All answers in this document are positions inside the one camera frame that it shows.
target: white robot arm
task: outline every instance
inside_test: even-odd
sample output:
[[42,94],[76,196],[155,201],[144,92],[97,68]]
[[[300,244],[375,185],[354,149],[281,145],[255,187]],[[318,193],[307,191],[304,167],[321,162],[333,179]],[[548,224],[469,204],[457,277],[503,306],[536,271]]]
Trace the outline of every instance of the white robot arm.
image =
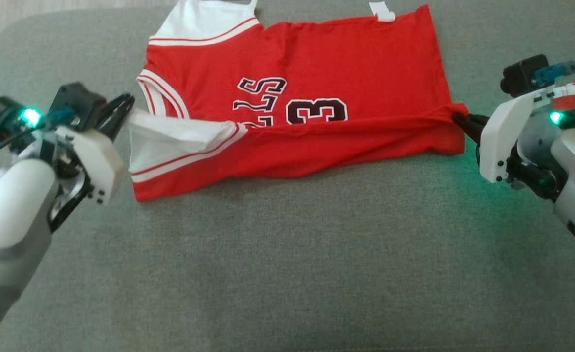
[[124,175],[113,146],[133,97],[105,103],[62,86],[47,116],[0,98],[0,142],[17,160],[0,170],[0,323],[46,253],[51,234],[84,200],[109,203]]
[[552,201],[575,236],[575,109],[553,108],[556,99],[575,96],[575,83],[555,86],[573,73],[574,62],[549,66],[544,55],[523,60],[504,71],[501,87],[512,100],[490,118],[455,116],[455,122],[477,143],[483,178],[514,189],[526,186]]

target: red stripe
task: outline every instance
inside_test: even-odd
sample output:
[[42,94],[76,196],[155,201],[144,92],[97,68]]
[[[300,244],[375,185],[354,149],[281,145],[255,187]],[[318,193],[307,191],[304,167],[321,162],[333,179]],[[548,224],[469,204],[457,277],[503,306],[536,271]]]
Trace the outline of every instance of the red stripe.
[[187,41],[187,42],[205,42],[207,40],[214,40],[217,38],[220,38],[221,36],[225,36],[229,33],[231,33],[232,31],[235,31],[236,29],[238,29],[238,27],[241,27],[243,25],[245,25],[248,22],[251,22],[252,20],[256,20],[257,18],[253,17],[253,18],[249,18],[246,21],[240,23],[238,26],[235,26],[233,28],[231,28],[229,31],[226,31],[225,33],[222,33],[218,36],[212,37],[212,38],[207,38],[207,39],[186,39],[186,38],[153,38],[151,40],[149,40],[149,42],[152,42],[153,40],[182,40],[182,41]]
[[149,87],[146,85],[146,83],[143,84],[144,89],[146,89],[146,94],[149,96],[149,102],[151,103],[151,114],[155,114],[155,104],[153,103],[153,96],[151,95],[151,91],[149,90]]
[[183,115],[183,109],[181,109],[181,106],[178,104],[177,100],[174,98],[174,96],[172,95],[171,92],[169,92],[168,89],[166,89],[164,86],[162,86],[161,84],[159,84],[159,82],[157,82],[156,80],[154,80],[153,78],[146,76],[145,74],[141,74],[140,76],[138,76],[140,78],[146,78],[147,80],[153,82],[153,84],[159,86],[161,89],[164,90],[164,92],[166,92],[166,94],[170,97],[171,99],[171,103],[172,105],[176,105],[178,107],[178,111],[180,111],[181,115],[179,116],[179,118],[185,118],[185,116]]
[[220,149],[223,145],[225,145],[225,143],[229,142],[229,140],[231,140],[232,138],[234,138],[234,137],[238,134],[239,130],[240,130],[240,125],[239,125],[238,123],[236,123],[236,130],[229,136],[229,138],[225,139],[225,140],[222,141],[222,143],[220,143],[217,147],[215,147],[215,148],[212,149],[212,150],[209,150],[208,152],[194,153],[194,154],[188,154],[188,155],[180,156],[179,158],[170,160],[170,161],[165,162],[165,163],[161,163],[161,164],[159,164],[159,165],[157,165],[157,166],[153,166],[153,167],[151,167],[150,169],[146,169],[146,170],[143,170],[143,171],[140,171],[140,172],[135,172],[135,173],[131,174],[131,176],[137,176],[137,175],[141,175],[141,174],[146,174],[147,172],[153,171],[153,170],[155,170],[155,169],[159,169],[160,167],[164,167],[165,165],[170,165],[171,163],[178,162],[178,161],[183,160],[183,159],[185,159],[185,158],[190,158],[190,157],[192,157],[192,156],[203,155],[203,154],[211,154],[211,153],[215,152],[216,150]]

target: white trim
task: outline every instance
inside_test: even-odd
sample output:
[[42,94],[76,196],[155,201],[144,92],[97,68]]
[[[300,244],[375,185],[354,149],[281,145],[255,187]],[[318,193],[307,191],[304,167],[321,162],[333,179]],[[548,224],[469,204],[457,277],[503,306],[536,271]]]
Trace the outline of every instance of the white trim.
[[155,87],[147,86],[147,92],[153,99],[153,106],[155,107],[155,113],[160,116],[166,116],[166,105],[164,104],[164,96]]
[[171,85],[160,78],[160,76],[157,76],[155,73],[149,71],[148,69],[143,69],[142,72],[140,72],[137,80],[138,82],[146,83],[149,87],[153,87],[153,89],[159,91],[164,98],[171,102],[172,106],[177,112],[178,118],[190,118],[190,113],[187,111],[187,107],[185,106],[183,99],[181,99],[181,96],[175,89],[173,89],[173,87],[171,87]]
[[151,95],[149,94],[149,87],[144,82],[138,81],[137,83],[140,85],[142,93],[144,93],[144,99],[146,100],[146,107],[149,109],[149,114],[155,114],[153,104],[151,103],[153,100],[151,99]]
[[153,170],[148,171],[148,172],[142,173],[140,171],[140,172],[138,172],[138,173],[140,173],[138,175],[131,174],[131,180],[133,182],[136,182],[136,183],[148,181],[148,180],[151,180],[152,178],[156,178],[157,176],[161,176],[161,175],[167,174],[171,171],[174,171],[176,169],[180,169],[186,165],[190,165],[191,163],[195,163],[195,162],[198,162],[200,160],[212,158],[212,157],[220,154],[221,152],[223,152],[223,150],[229,148],[233,143],[240,140],[246,134],[246,132],[248,132],[247,127],[245,125],[243,125],[242,123],[238,123],[238,127],[239,127],[239,129],[238,129],[237,133],[235,133],[233,136],[230,136],[220,147],[218,147],[218,149],[214,150],[211,153],[192,154],[188,158],[183,158],[183,159],[178,160],[176,162],[167,163],[166,165],[164,165],[162,167],[158,167],[158,168],[153,169]]
[[146,98],[146,105],[149,108],[149,112],[151,114],[166,116],[166,106],[162,93],[155,89],[153,85],[148,85],[145,82],[138,83],[140,84],[140,89],[144,92],[144,98]]
[[221,42],[225,42],[231,38],[234,38],[238,34],[245,32],[248,29],[251,29],[258,24],[261,24],[256,18],[250,18],[239,24],[239,26],[234,27],[231,31],[228,31],[225,34],[221,34],[215,38],[210,38],[206,40],[187,40],[182,38],[168,38],[168,37],[160,37],[160,36],[151,36],[149,37],[149,45],[153,46],[206,46],[217,44]]

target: gray cushion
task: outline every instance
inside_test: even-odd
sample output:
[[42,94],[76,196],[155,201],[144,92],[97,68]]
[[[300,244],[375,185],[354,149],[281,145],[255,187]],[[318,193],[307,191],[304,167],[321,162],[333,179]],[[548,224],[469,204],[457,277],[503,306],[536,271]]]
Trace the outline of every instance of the gray cushion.
[[[476,113],[508,99],[505,66],[575,60],[575,1],[428,3],[453,98]],[[266,26],[369,14],[366,0],[258,8]],[[81,81],[145,107],[134,79],[168,11],[18,22],[0,34],[0,95],[45,110]],[[127,158],[126,133],[116,144]],[[145,204],[127,178],[111,206],[85,202],[55,234],[0,326],[4,352],[313,350],[575,351],[575,240],[549,203],[484,181],[471,144]]]

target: white tag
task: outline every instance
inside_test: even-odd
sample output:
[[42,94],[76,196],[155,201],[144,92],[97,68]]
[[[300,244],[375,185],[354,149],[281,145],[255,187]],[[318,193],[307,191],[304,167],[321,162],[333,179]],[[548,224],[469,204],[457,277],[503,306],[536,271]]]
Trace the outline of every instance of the white tag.
[[385,2],[371,2],[370,9],[372,10],[372,14],[375,16],[380,13],[390,12],[390,9],[388,9],[388,6],[385,4]]
[[388,9],[385,2],[371,2],[370,10],[372,14],[379,18],[380,22],[394,22],[397,16]]

